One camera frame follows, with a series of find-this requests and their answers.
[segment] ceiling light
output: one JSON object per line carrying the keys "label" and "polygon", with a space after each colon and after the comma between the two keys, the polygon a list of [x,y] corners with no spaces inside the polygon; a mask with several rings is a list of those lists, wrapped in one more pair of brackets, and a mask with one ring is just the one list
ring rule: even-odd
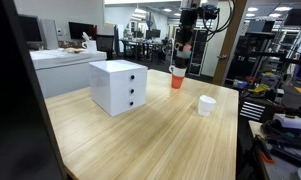
{"label": "ceiling light", "polygon": [[276,11],[289,11],[292,9],[291,7],[277,7],[275,10]]}
{"label": "ceiling light", "polygon": [[140,18],[131,17],[131,19],[134,19],[134,20],[141,21],[141,19],[140,19]]}
{"label": "ceiling light", "polygon": [[147,11],[139,9],[139,8],[136,8],[136,10],[134,10],[134,12],[136,12],[136,13],[143,13],[143,14],[147,13]]}
{"label": "ceiling light", "polygon": [[139,18],[146,18],[146,16],[145,15],[141,15],[141,14],[132,14],[132,16],[134,16],[134,17],[139,17]]}
{"label": "ceiling light", "polygon": [[279,17],[279,16],[281,16],[281,14],[270,14],[269,16],[270,17]]}
{"label": "ceiling light", "polygon": [[246,14],[246,16],[252,17],[252,16],[255,16],[255,14]]}
{"label": "ceiling light", "polygon": [[258,8],[251,7],[251,8],[248,8],[248,11],[258,11]]}
{"label": "ceiling light", "polygon": [[172,10],[169,9],[169,8],[164,8],[164,9],[162,9],[162,10],[164,10],[164,11],[166,11],[166,12],[171,12],[171,11],[172,11]]}

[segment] red cup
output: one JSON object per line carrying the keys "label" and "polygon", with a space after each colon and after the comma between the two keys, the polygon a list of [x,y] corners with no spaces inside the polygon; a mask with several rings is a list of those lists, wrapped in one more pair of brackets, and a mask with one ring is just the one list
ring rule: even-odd
{"label": "red cup", "polygon": [[179,77],[179,76],[175,76],[172,74],[171,87],[175,88],[175,89],[180,89],[183,79],[184,79],[184,76]]}

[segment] white cabinet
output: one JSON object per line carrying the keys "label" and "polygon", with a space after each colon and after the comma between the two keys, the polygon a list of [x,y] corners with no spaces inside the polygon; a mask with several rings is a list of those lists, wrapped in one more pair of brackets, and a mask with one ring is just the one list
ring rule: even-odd
{"label": "white cabinet", "polygon": [[89,87],[88,62],[105,61],[107,54],[97,52],[64,53],[58,50],[30,52],[44,98]]}
{"label": "white cabinet", "polygon": [[125,60],[89,64],[91,98],[110,116],[146,102],[146,66]]}

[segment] wooden table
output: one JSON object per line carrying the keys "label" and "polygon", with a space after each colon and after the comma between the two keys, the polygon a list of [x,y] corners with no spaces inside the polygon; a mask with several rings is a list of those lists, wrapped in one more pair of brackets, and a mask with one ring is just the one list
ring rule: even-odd
{"label": "wooden table", "polygon": [[256,121],[249,121],[250,130],[252,132],[252,137],[255,135],[260,135],[262,138],[265,138],[265,135],[263,134],[261,130],[262,123],[256,122]]}
{"label": "wooden table", "polygon": [[[78,179],[235,179],[238,92],[149,70],[146,104],[110,117],[84,88],[46,99],[63,162]],[[201,95],[217,100],[200,116]]]}

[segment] white counter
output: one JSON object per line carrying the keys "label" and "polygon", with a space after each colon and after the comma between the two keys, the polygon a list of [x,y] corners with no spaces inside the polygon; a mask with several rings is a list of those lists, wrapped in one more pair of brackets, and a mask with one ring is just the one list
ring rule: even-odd
{"label": "white counter", "polygon": [[62,49],[31,51],[30,55],[44,98],[88,87],[88,62],[107,59],[105,52],[68,53]]}

